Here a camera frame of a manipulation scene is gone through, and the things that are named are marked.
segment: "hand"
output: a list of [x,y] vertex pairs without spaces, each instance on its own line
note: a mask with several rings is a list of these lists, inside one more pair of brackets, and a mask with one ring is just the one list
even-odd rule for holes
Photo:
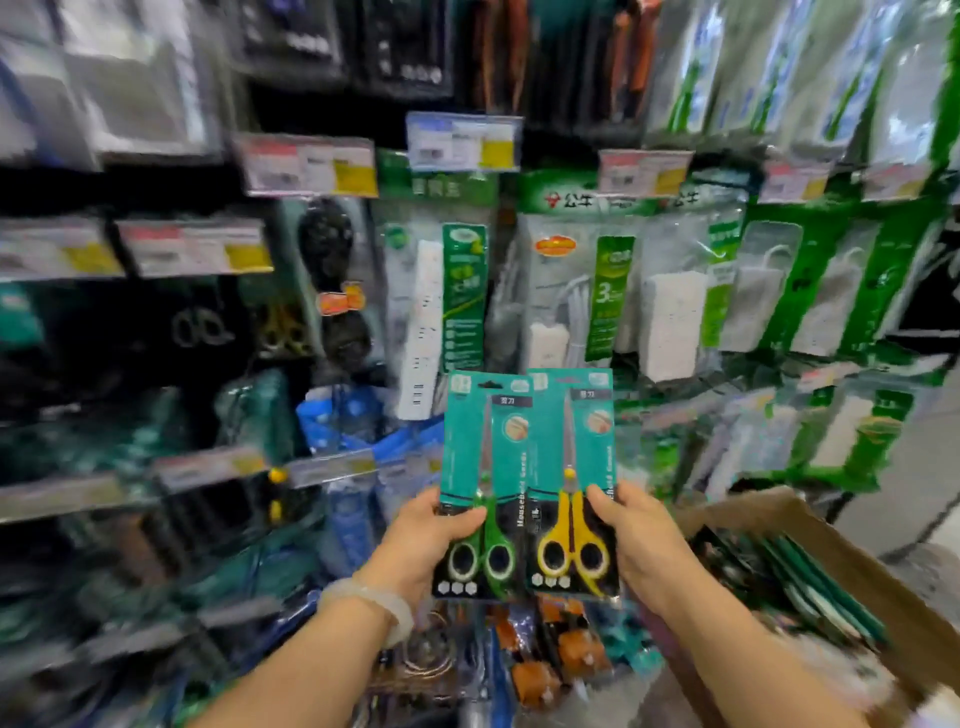
[[650,610],[669,619],[691,580],[708,572],[659,500],[626,483],[617,485],[616,495],[619,503],[595,485],[587,488],[593,512],[616,531],[620,576]]
[[402,596],[416,613],[430,590],[433,569],[450,543],[469,536],[487,517],[486,508],[438,516],[434,513],[438,505],[440,488],[436,487],[405,503],[370,561],[353,578],[372,589]]

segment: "brown cardboard box edge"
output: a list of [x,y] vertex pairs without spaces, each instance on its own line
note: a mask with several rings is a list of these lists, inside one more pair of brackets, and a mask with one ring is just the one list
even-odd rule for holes
[[[791,536],[844,589],[883,621],[891,644],[884,654],[884,662],[901,682],[906,681],[922,693],[944,684],[960,694],[960,634],[873,556],[817,518],[790,488],[747,493],[710,505],[681,509],[675,517],[687,538],[705,525],[756,533],[779,531]],[[896,713],[900,714],[897,718],[903,718],[902,710]],[[900,723],[899,719],[893,720],[894,716],[889,717],[876,723]]]

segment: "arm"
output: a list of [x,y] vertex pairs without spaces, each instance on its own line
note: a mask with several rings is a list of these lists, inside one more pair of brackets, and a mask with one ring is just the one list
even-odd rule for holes
[[596,486],[588,497],[616,530],[620,573],[690,653],[733,728],[865,728],[837,698],[724,589],[687,546],[663,505],[620,485],[622,505]]
[[[416,610],[450,542],[473,533],[487,515],[479,508],[436,516],[438,501],[439,490],[431,488],[403,506],[353,578],[402,596]],[[389,612],[357,596],[325,605],[189,728],[344,728],[392,621]]]

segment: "person's left hand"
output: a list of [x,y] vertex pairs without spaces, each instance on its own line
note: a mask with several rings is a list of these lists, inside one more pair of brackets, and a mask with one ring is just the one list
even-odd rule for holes
[[372,589],[402,596],[417,611],[433,580],[433,569],[451,542],[464,539],[481,526],[486,508],[472,508],[457,516],[438,516],[440,488],[423,491],[400,508],[383,542],[370,560],[353,575]]

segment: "bracelet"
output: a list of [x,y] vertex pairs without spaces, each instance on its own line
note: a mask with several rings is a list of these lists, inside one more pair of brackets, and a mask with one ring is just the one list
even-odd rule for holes
[[383,644],[384,649],[406,642],[410,633],[414,631],[414,613],[406,599],[390,592],[380,592],[365,587],[353,579],[340,579],[324,589],[320,595],[320,604],[317,606],[317,611],[320,612],[325,604],[342,599],[345,596],[359,596],[378,607],[383,607],[394,616],[396,624],[391,627],[390,634],[387,635],[387,641]]

